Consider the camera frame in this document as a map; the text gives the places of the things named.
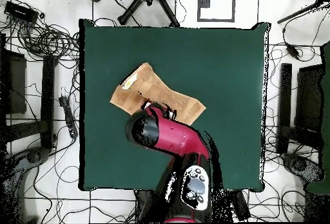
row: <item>white floor tile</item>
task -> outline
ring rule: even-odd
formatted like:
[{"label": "white floor tile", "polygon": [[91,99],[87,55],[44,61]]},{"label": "white floor tile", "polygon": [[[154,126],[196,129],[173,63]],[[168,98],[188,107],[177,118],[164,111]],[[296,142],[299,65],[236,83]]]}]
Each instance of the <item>white floor tile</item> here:
[{"label": "white floor tile", "polygon": [[38,216],[38,223],[42,222],[46,214],[44,224],[87,224],[89,220],[89,201],[52,200],[50,209],[49,200],[25,199],[24,205],[26,215]]},{"label": "white floor tile", "polygon": [[[315,0],[259,0],[259,21],[271,23],[269,42],[271,44],[283,42],[282,29],[287,21],[277,24],[278,20],[314,2]],[[286,27],[286,41],[289,44],[311,45],[318,30],[318,25],[327,11],[328,9],[311,12],[310,14],[290,22]],[[314,45],[323,45],[329,41],[330,34],[327,31],[329,25],[330,20],[328,14],[320,27]]]},{"label": "white floor tile", "polygon": [[92,191],[93,200],[135,200],[133,190],[125,189],[96,189]]},{"label": "white floor tile", "polygon": [[249,211],[252,215],[249,222],[302,222],[304,220],[302,216],[304,214],[303,207],[285,206],[282,209],[281,206],[276,205],[250,205]]},{"label": "white floor tile", "polygon": [[177,1],[177,19],[181,22],[181,27],[190,28],[241,28],[251,29],[257,23],[258,0],[235,0],[235,22],[198,22],[197,7],[198,0]]},{"label": "white floor tile", "polygon": [[135,211],[135,201],[92,201],[92,206],[101,211],[92,209],[91,223],[120,223]]}]

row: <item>cable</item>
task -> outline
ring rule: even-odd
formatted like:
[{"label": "cable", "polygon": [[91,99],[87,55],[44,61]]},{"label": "cable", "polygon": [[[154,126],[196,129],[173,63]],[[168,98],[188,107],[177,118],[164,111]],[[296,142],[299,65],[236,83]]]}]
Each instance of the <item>cable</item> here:
[{"label": "cable", "polygon": [[[286,27],[287,27],[287,25],[288,25],[291,21],[294,21],[295,19],[298,19],[298,18],[300,18],[300,17],[303,17],[303,16],[305,16],[305,15],[307,15],[307,14],[310,14],[311,12],[315,12],[315,11],[317,11],[317,10],[320,10],[320,9],[323,9],[323,8],[328,8],[328,7],[330,7],[330,3],[329,3],[329,4],[326,4],[326,5],[324,5],[324,6],[321,6],[321,7],[315,8],[315,9],[311,9],[310,11],[308,11],[308,12],[302,14],[302,15],[299,15],[299,16],[296,16],[296,17],[290,19],[290,20],[285,24],[285,26],[283,27],[283,30],[282,30],[283,41],[284,41],[285,45],[287,46],[288,51],[290,51],[291,54],[292,54],[292,56],[294,56],[295,59],[297,59],[298,61],[301,61],[301,62],[308,62],[308,61],[312,60],[312,59],[315,57],[315,55],[319,55],[319,54],[316,54],[315,49],[313,48],[313,44],[314,44],[315,39],[316,39],[316,37],[317,37],[317,35],[318,35],[318,31],[319,31],[319,29],[320,29],[320,27],[321,27],[321,24],[322,24],[322,22],[324,21],[326,15],[329,13],[330,9],[326,12],[326,14],[324,15],[324,17],[323,17],[322,20],[320,21],[320,24],[318,25],[318,30],[317,30],[317,32],[316,32],[316,34],[315,34],[315,37],[314,37],[314,39],[313,39],[313,42],[311,43],[310,46],[293,46],[293,45],[289,44],[289,43],[286,41],[286,38],[285,38],[285,35],[284,35],[285,32],[286,32]],[[301,48],[301,47],[309,47],[309,49],[310,49],[310,50],[312,51],[312,53],[313,53],[313,56],[312,56],[310,59],[302,60],[301,57],[303,56],[303,53],[302,53],[301,55],[299,55],[299,54],[298,54],[298,50],[296,49],[296,48]]]},{"label": "cable", "polygon": [[182,20],[181,22],[179,22],[179,24],[181,24],[181,23],[183,23],[184,20],[186,19],[186,16],[187,16],[187,10],[186,10],[185,7],[182,5],[181,0],[179,0],[179,3],[180,3],[180,5],[181,5],[181,7],[183,7],[183,9],[184,9],[184,11],[185,11],[185,14],[184,14],[184,18],[183,18],[183,20]]}]

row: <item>table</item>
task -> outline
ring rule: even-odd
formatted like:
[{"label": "table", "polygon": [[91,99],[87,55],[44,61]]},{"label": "table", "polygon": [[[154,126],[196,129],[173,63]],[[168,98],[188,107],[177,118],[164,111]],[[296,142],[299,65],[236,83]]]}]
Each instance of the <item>table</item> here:
[{"label": "table", "polygon": [[122,79],[148,62],[169,88],[206,106],[193,127],[214,139],[224,187],[262,191],[265,41],[270,25],[260,23],[252,30],[127,28],[95,27],[80,20],[79,27],[84,86],[80,188],[150,190],[159,182],[170,157],[129,143],[124,134],[129,116],[110,104]]}]

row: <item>button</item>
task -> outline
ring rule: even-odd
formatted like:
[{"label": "button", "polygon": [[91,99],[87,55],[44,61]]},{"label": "button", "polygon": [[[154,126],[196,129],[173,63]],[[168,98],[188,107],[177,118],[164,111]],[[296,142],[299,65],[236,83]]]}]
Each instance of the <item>button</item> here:
[{"label": "button", "polygon": [[197,177],[197,174],[195,172],[190,172],[190,177],[191,178],[196,178]]},{"label": "button", "polygon": [[204,194],[205,185],[197,178],[193,178],[188,183],[188,188],[197,194]]},{"label": "button", "polygon": [[204,202],[202,196],[197,196],[197,200],[198,200],[200,203],[203,203],[203,202]]},{"label": "button", "polygon": [[190,200],[193,200],[195,198],[195,194],[192,193],[192,192],[188,192],[187,193],[187,198],[190,199]]}]

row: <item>black cable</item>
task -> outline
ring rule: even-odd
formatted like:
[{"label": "black cable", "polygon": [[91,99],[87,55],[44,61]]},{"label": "black cable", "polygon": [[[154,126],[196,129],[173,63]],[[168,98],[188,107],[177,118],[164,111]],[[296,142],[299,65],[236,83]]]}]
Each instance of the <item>black cable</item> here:
[{"label": "black cable", "polygon": [[185,7],[182,5],[181,0],[179,0],[179,3],[180,3],[180,5],[181,5],[181,7],[183,7],[183,9],[184,9],[184,11],[185,11],[185,14],[184,14],[184,18],[183,18],[183,20],[179,22],[179,24],[181,24],[181,23],[183,23],[183,22],[185,21],[185,19],[186,19],[186,16],[187,16],[187,10],[186,10]]},{"label": "black cable", "polygon": [[96,22],[100,19],[104,19],[105,21],[111,21],[113,23],[114,27],[118,27],[117,23],[113,19],[107,19],[106,17],[100,17],[94,21],[94,24],[96,25]]},{"label": "black cable", "polygon": [[33,183],[34,190],[35,190],[40,196],[42,196],[42,197],[46,198],[48,201],[50,201],[50,208],[46,211],[46,214],[44,215],[43,219],[41,220],[41,224],[43,224],[44,219],[47,217],[48,213],[50,212],[50,209],[53,207],[53,202],[52,202],[52,200],[51,200],[49,197],[45,196],[44,194],[41,194],[41,193],[38,191],[37,187],[35,186],[35,181],[36,181],[36,179],[37,179],[37,177],[38,177],[38,174],[39,174],[39,166],[37,167],[37,174],[35,175],[35,178],[34,178],[34,183]]}]

